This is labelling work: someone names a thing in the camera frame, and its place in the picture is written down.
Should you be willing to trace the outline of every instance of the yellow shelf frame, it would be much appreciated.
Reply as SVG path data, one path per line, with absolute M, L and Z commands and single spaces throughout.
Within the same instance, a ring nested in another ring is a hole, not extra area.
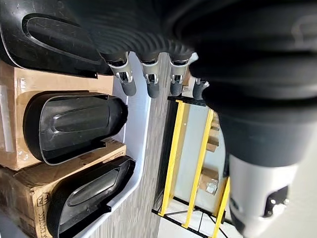
M 192 193 L 191 193 L 190 200 L 189 200 L 186 222 L 184 224 L 182 224 L 182 227 L 184 227 L 184 228 L 188 228 L 189 223 L 190 223 L 190 219 L 191 219 L 193 211 L 194 211 L 195 199 L 196 199 L 196 194 L 197 194 L 197 189 L 198 189 L 198 182 L 199 182 L 200 174 L 202 172 L 202 168 L 203 168 L 203 164 L 204 164 L 204 160 L 205 160 L 206 148 L 207 148 L 207 143 L 208 143 L 208 138 L 209 138 L 209 131 L 211 128 L 212 118 L 213 118 L 213 110 L 209 109 L 207 120 L 206 120 L 206 125 L 205 125 L 205 131 L 204 131 L 204 135 L 203 135 L 203 140 L 202 140 L 202 145 L 201 145 L 200 152 L 199 152 L 198 163 L 197 163 L 197 167 L 196 167 Z
M 174 189 L 176 185 L 179 161 L 183 150 L 185 131 L 190 108 L 189 104 L 186 104 L 180 100 L 176 100 L 176 102 L 178 103 L 178 108 L 172 138 L 172 145 L 169 154 L 162 208 L 161 212 L 158 214 L 161 217 L 165 215 L 168 205 L 174 197 Z
M 176 100 L 176 102 L 178 103 L 177 115 L 175 120 L 171 151 L 169 155 L 169 162 L 168 162 L 165 188 L 164 188 L 164 194 L 163 194 L 163 200 L 162 200 L 162 207 L 161 207 L 161 211 L 158 213 L 158 215 L 161 217 L 163 217 L 166 214 L 169 203 L 174 197 L 174 189 L 175 189 L 174 187 L 176 184 L 179 160 L 181 157 L 181 152 L 182 152 L 184 137 L 185 137 L 185 136 L 182 137 L 182 135 L 184 135 L 186 131 L 186 123 L 188 120 L 188 112 L 190 107 L 189 104 L 186 104 L 180 100 Z M 194 211 L 194 207 L 195 207 L 198 183 L 199 183 L 199 178 L 200 178 L 200 174 L 202 171 L 202 167 L 204 164 L 205 155 L 207 151 L 207 143 L 209 138 L 209 132 L 211 129 L 212 119 L 213 119 L 213 110 L 209 109 L 206 125 L 205 125 L 205 131 L 204 131 L 203 139 L 202 139 L 202 145 L 200 148 L 198 163 L 196 167 L 190 202 L 188 206 L 186 222 L 182 224 L 182 227 L 186 229 L 189 227 L 189 223 L 190 223 L 190 220 Z M 221 225 L 223 213 L 229 198 L 229 193 L 230 193 L 230 177 L 227 177 L 220 194 L 220 199 L 216 205 L 216 212 L 215 212 L 216 222 L 215 222 L 213 234 L 210 238 L 217 237 L 217 234 L 219 232 L 219 228 Z

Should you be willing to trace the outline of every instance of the brown box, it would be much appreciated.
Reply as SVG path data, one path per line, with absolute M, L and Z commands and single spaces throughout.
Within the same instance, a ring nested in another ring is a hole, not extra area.
M 36 164 L 23 137 L 23 116 L 37 93 L 58 90 L 89 90 L 112 95 L 113 76 L 74 77 L 14 68 L 0 61 L 0 165 L 12 170 Z
M 218 171 L 203 168 L 200 174 L 198 188 L 215 195 L 218 189 L 218 182 Z
M 28 236 L 52 238 L 47 229 L 46 215 L 51 192 L 58 182 L 97 163 L 124 156 L 125 153 L 124 144 L 108 139 L 106 148 L 62 165 L 40 163 L 18 172 L 0 168 L 0 209 Z

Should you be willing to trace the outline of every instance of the black plastic cover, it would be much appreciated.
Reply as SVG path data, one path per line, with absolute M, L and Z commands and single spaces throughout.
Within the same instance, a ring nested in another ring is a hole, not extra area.
M 0 0 L 0 59 L 12 66 L 113 75 L 62 1 Z
M 128 156 L 99 163 L 62 180 L 52 192 L 47 226 L 54 238 L 70 238 L 101 215 L 111 212 L 107 205 L 127 185 L 135 168 Z
M 103 148 L 121 130 L 128 109 L 121 99 L 92 92 L 43 92 L 29 102 L 23 119 L 31 153 L 49 165 Z

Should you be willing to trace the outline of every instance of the black rubber tip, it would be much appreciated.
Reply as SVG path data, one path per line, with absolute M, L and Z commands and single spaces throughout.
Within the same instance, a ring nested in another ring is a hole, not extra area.
M 125 95 L 132 97 L 137 92 L 137 87 L 135 86 L 134 79 L 132 79 L 131 83 L 121 83 L 122 89 Z
M 183 85 L 181 83 L 171 83 L 170 84 L 170 93 L 173 96 L 178 96 L 182 93 Z
M 147 84 L 148 87 L 148 95 L 151 98 L 157 98 L 159 96 L 159 83 L 150 83 Z
M 193 89 L 193 98 L 196 99 L 196 100 L 202 100 L 203 99 L 203 90 L 207 88 L 207 86 L 204 85 L 204 83 L 200 83 L 200 84 L 197 84 L 195 82 L 194 84 L 194 89 Z

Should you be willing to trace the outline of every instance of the gray laminate floor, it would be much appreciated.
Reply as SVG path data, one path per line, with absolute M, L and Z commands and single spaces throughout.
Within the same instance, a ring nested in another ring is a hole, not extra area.
M 160 55 L 160 95 L 151 102 L 145 166 L 136 191 L 105 221 L 90 238 L 156 238 L 160 218 L 151 213 L 156 189 L 159 158 L 169 94 L 169 63 Z

